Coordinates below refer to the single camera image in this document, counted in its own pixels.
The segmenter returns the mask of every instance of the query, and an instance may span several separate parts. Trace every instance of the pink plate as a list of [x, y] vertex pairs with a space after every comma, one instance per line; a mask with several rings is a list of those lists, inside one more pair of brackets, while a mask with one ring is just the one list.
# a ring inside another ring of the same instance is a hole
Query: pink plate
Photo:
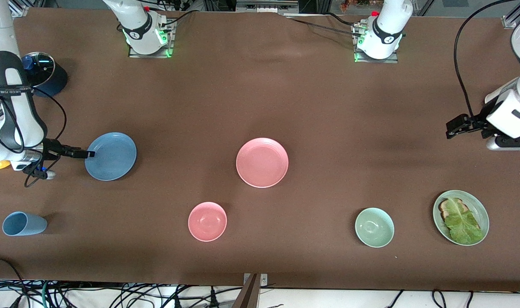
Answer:
[[245, 183], [256, 188], [272, 187], [285, 177], [289, 156], [275, 140], [256, 138], [237, 153], [237, 173]]
[[188, 228], [201, 242], [219, 238], [225, 230], [228, 218], [224, 209], [214, 202], [203, 202], [193, 208], [188, 217]]

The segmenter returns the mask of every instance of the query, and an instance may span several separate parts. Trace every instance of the blue plate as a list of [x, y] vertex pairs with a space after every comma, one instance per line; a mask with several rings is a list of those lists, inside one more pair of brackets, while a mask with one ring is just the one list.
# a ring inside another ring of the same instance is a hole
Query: blue plate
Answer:
[[95, 156], [86, 159], [87, 172], [101, 181], [121, 178], [136, 161], [135, 142], [123, 133], [107, 133], [98, 137], [88, 151], [94, 151]]

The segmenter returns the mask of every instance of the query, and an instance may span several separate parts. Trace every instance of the dark blue container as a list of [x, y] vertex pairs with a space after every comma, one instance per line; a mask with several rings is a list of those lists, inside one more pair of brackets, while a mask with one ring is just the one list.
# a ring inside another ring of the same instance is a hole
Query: dark blue container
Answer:
[[[46, 53], [29, 53], [22, 57], [22, 66], [28, 82], [43, 92], [55, 96], [64, 89], [68, 82], [68, 74], [53, 57]], [[37, 96], [47, 97], [40, 91], [33, 92]]]

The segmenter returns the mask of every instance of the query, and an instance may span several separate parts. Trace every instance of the lettuce leaf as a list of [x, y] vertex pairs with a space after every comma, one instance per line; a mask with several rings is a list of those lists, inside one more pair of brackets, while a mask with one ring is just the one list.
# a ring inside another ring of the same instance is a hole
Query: lettuce leaf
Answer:
[[450, 230], [452, 240], [466, 245], [482, 240], [483, 234], [479, 223], [470, 210], [465, 212], [465, 208], [457, 198], [449, 198], [444, 209], [449, 214], [444, 219], [444, 224]]

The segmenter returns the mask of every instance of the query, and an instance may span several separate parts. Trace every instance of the white floor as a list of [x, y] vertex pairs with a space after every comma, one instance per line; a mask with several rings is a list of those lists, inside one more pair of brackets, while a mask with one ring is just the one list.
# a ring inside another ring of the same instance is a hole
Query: white floor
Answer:
[[[223, 290], [229, 287], [215, 287], [215, 290]], [[162, 293], [169, 296], [175, 287], [162, 288]], [[192, 287], [181, 296], [207, 296], [210, 287]], [[239, 290], [219, 294], [217, 300], [220, 303], [231, 302], [239, 293]], [[397, 291], [374, 290], [298, 290], [298, 289], [262, 289], [258, 308], [385, 308], [391, 304]], [[111, 302], [120, 295], [117, 290], [100, 291], [72, 291], [67, 294], [69, 300], [76, 308], [108, 308]], [[17, 295], [12, 291], [0, 291], [0, 308], [10, 306]], [[152, 300], [155, 307], [161, 305], [159, 298], [145, 297]], [[447, 308], [465, 308], [469, 293], [444, 292]], [[196, 300], [182, 301], [182, 307], [188, 308]], [[122, 308], [127, 307], [128, 300]], [[208, 305], [203, 302], [194, 308], [203, 308]], [[21, 300], [20, 308], [26, 307], [26, 300]], [[131, 308], [151, 308], [152, 304], [145, 301], [137, 301]], [[167, 308], [173, 308], [174, 302], [170, 302]], [[405, 291], [393, 308], [437, 308], [431, 299], [431, 292]], [[475, 293], [470, 308], [520, 308], [520, 294], [510, 293]]]

